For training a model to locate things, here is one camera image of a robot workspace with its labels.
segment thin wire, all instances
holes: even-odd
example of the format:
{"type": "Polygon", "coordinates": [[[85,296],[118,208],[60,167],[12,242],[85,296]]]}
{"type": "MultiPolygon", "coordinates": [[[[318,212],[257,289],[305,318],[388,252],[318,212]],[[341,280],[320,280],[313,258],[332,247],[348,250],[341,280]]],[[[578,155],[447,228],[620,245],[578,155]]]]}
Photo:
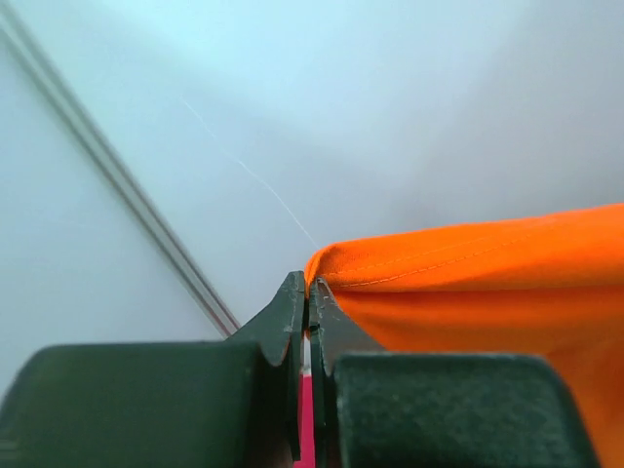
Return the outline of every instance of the thin wire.
{"type": "Polygon", "coordinates": [[[171,226],[134,180],[123,164],[122,158],[97,128],[78,99],[63,83],[18,15],[6,1],[2,0],[0,0],[0,37],[8,44],[10,52],[61,122],[96,163],[96,167],[158,246],[206,316],[225,337],[239,329],[240,324],[204,278],[202,271],[194,263],[171,226]]]}

